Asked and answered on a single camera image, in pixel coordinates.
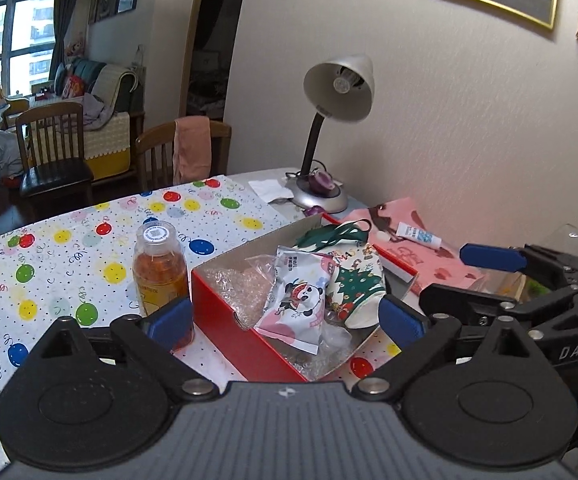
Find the christmas tree tote bag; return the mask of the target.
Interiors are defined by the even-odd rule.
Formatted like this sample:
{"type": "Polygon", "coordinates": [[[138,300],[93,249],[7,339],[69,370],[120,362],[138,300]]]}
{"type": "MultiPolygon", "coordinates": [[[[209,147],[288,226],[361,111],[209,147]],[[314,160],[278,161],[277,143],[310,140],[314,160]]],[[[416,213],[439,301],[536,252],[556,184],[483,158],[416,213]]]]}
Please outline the christmas tree tote bag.
{"type": "Polygon", "coordinates": [[[335,271],[326,289],[328,321],[348,330],[377,325],[379,302],[387,292],[380,257],[368,240],[370,228],[365,219],[330,223],[295,242],[295,248],[332,258],[335,271]]]}

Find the clear bubble wrap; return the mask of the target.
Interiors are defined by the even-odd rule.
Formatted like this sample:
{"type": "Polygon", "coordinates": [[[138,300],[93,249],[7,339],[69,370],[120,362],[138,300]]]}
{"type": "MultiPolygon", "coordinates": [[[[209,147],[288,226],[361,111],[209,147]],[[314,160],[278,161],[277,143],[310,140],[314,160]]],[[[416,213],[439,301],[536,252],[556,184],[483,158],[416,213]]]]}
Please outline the clear bubble wrap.
{"type": "Polygon", "coordinates": [[[324,378],[354,350],[352,335],[325,324],[318,354],[260,335],[261,320],[273,284],[273,258],[256,256],[238,268],[214,266],[195,273],[196,322],[226,358],[248,379],[307,380],[324,378]]]}

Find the panda wet wipes pack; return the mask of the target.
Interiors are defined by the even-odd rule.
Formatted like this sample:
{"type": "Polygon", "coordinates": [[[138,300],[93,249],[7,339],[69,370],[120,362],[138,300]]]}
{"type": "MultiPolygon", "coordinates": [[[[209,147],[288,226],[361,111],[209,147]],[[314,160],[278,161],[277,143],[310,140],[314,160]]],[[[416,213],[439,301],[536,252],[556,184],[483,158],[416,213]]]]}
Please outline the panda wet wipes pack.
{"type": "Polygon", "coordinates": [[[324,324],[326,289],[336,266],[329,255],[279,246],[274,281],[254,330],[316,356],[324,324]]]}

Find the red cardboard box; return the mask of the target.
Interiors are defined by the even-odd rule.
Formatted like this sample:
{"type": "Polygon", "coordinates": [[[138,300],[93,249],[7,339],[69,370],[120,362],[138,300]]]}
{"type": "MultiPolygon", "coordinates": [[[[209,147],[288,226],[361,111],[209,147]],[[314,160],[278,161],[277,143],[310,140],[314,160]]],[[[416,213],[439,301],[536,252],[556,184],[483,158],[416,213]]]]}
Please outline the red cardboard box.
{"type": "Polygon", "coordinates": [[[256,382],[356,382],[423,336],[403,298],[416,271],[371,244],[366,219],[320,214],[193,270],[195,320],[256,382]]]}

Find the amber tea drink bottle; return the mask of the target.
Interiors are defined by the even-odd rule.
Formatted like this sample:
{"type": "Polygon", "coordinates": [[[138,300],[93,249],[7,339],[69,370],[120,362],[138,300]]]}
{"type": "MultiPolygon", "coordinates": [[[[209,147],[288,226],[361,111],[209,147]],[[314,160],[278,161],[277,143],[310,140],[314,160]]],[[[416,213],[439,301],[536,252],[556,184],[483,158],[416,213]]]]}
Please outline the amber tea drink bottle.
{"type": "MultiPolygon", "coordinates": [[[[172,300],[189,299],[187,264],[173,224],[151,220],[140,226],[136,234],[132,276],[145,315],[172,300]]],[[[174,351],[191,341],[193,330],[189,339],[174,351]]]]}

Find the small white tube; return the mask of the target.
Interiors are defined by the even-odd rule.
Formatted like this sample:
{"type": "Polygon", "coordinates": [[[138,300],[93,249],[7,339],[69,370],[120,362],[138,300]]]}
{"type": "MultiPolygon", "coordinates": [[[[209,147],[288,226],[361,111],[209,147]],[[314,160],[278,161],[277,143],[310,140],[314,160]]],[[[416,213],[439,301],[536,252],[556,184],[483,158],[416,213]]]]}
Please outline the small white tube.
{"type": "Polygon", "coordinates": [[[397,243],[408,240],[409,242],[413,242],[433,250],[439,250],[442,246],[442,240],[440,237],[435,236],[428,231],[417,228],[417,226],[410,226],[404,222],[400,222],[395,230],[388,229],[379,231],[377,236],[379,240],[382,240],[383,242],[397,243]]]}

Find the balloon pattern tablecloth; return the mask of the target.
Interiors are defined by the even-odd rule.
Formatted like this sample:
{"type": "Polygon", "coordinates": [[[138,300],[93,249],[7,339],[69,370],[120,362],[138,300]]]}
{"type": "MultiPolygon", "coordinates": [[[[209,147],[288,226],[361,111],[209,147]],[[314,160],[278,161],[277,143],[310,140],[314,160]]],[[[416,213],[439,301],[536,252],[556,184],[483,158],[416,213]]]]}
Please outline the balloon pattern tablecloth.
{"type": "Polygon", "coordinates": [[[303,219],[220,176],[111,200],[0,235],[0,392],[55,318],[106,326],[141,311],[132,279],[136,233],[175,226],[188,266],[303,219]]]}

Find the pink towel on chair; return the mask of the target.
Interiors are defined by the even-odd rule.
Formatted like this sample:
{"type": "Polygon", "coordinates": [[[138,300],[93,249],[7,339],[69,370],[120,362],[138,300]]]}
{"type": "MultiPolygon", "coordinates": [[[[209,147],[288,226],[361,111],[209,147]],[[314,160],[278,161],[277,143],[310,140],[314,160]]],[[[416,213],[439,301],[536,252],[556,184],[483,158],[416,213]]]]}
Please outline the pink towel on chair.
{"type": "Polygon", "coordinates": [[[186,116],[174,122],[173,184],[207,178],[211,170],[211,127],[205,116],[186,116]]]}

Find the white paper tissue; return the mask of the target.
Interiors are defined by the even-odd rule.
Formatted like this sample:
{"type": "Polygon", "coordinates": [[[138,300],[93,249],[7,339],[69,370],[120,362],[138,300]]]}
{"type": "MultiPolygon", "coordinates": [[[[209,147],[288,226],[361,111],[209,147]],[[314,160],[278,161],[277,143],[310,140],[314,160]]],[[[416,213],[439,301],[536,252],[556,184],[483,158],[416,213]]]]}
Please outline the white paper tissue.
{"type": "Polygon", "coordinates": [[[267,204],[291,202],[295,197],[290,188],[275,179],[252,180],[248,184],[251,190],[267,204]]]}

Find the wooden chair by table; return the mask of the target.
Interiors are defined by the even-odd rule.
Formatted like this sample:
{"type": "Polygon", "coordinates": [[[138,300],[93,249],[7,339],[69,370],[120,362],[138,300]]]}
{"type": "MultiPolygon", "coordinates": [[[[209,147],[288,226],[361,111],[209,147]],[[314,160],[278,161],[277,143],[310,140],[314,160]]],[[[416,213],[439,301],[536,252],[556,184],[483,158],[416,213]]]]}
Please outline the wooden chair by table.
{"type": "MultiPolygon", "coordinates": [[[[139,188],[142,192],[174,185],[174,122],[152,127],[137,136],[135,158],[139,188]]],[[[226,170],[231,147],[231,126],[210,119],[210,127],[212,161],[209,177],[213,177],[226,170]]]]}

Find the dark wooden dining chair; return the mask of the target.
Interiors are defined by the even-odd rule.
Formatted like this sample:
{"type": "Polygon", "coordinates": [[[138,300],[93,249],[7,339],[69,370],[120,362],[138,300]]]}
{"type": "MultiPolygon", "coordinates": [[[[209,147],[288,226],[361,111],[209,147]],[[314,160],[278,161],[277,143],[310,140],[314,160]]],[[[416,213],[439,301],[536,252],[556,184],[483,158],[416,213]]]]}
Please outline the dark wooden dining chair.
{"type": "Polygon", "coordinates": [[[22,198],[34,207],[60,200],[91,203],[94,176],[85,159],[80,103],[29,108],[16,118],[16,140],[23,166],[22,198]]]}

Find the sofa with cream cover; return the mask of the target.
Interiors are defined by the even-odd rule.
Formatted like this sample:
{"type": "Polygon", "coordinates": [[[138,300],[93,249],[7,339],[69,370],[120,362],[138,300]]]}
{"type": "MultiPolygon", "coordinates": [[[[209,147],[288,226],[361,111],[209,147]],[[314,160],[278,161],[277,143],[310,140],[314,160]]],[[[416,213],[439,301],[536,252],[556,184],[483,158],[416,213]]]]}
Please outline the sofa with cream cover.
{"type": "Polygon", "coordinates": [[[132,101],[139,89],[127,67],[73,58],[62,64],[54,90],[83,106],[84,153],[95,181],[125,174],[132,165],[132,101]]]}

